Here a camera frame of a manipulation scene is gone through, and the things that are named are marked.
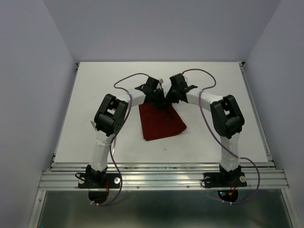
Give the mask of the dark red cloth napkin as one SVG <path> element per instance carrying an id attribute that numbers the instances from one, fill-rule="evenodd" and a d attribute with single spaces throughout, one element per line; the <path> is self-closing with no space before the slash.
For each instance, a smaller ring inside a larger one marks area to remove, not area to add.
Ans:
<path id="1" fill-rule="evenodd" d="M 173 137 L 187 129 L 172 103 L 155 108 L 153 103 L 139 105 L 143 138 L 146 141 Z"/>

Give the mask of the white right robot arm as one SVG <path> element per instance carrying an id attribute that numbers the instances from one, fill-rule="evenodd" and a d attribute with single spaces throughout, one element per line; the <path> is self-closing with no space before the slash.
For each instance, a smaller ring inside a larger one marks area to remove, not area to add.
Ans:
<path id="1" fill-rule="evenodd" d="M 238 156 L 238 140 L 245 124 L 245 119 L 239 105 L 232 95 L 219 96 L 208 93 L 205 89 L 198 89 L 195 85 L 188 85 L 182 74 L 170 77 L 171 86 L 166 99 L 172 103 L 180 101 L 197 105 L 201 113 L 209 111 L 212 117 L 213 127 L 208 125 L 207 119 L 203 119 L 211 135 L 220 136 L 216 141 L 221 146 L 221 161 L 219 181 L 223 185 L 230 185 L 236 179 L 233 171 L 240 166 Z"/>

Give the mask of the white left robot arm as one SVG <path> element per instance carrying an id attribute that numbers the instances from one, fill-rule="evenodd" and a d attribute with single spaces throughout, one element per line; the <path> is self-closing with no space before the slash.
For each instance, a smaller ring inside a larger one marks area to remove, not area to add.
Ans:
<path id="1" fill-rule="evenodd" d="M 95 187 L 101 187 L 105 184 L 106 176 L 104 173 L 107 170 L 110 146 L 122 129 L 131 108 L 148 102 L 154 102 L 160 107 L 165 105 L 162 83 L 162 79 L 149 76 L 145 84 L 130 91 L 121 87 L 124 94 L 105 95 L 92 122 L 96 132 L 96 141 L 92 159 L 85 171 L 90 174 L 89 181 Z"/>

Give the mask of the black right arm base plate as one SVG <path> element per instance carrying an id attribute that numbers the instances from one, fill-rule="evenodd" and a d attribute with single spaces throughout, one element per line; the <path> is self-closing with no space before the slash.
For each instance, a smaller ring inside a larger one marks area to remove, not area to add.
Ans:
<path id="1" fill-rule="evenodd" d="M 237 174 L 224 174 L 222 172 L 206 172 L 203 173 L 203 179 L 200 182 L 201 186 L 204 188 L 230 188 L 236 187 L 246 187 L 247 181 L 245 174 L 239 172 Z"/>

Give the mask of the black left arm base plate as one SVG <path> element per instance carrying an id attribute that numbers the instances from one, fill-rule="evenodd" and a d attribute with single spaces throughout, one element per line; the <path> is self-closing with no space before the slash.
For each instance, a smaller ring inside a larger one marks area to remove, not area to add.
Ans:
<path id="1" fill-rule="evenodd" d="M 101 177 L 94 177 L 87 173 L 77 172 L 75 177 L 78 179 L 79 189 L 119 189 L 122 178 L 118 173 L 106 173 Z"/>

